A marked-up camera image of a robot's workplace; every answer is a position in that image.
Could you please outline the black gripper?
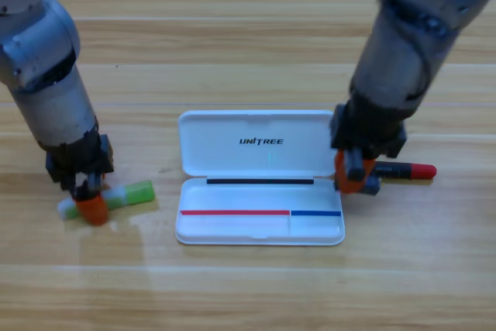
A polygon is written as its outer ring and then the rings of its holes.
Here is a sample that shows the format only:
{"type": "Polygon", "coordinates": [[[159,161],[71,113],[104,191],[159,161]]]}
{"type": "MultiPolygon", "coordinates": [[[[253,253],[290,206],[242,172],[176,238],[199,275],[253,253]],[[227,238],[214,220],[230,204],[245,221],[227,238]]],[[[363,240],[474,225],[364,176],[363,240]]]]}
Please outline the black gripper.
{"type": "Polygon", "coordinates": [[[335,184],[342,195],[376,194],[372,171],[377,157],[396,158],[405,145],[405,125],[388,109],[354,96],[338,104],[330,127],[335,156],[335,184]]]}
{"type": "Polygon", "coordinates": [[[89,131],[74,143],[46,151],[46,170],[54,183],[69,191],[81,217],[102,226],[109,210],[102,194],[103,176],[114,171],[113,149],[106,134],[89,131]]]}

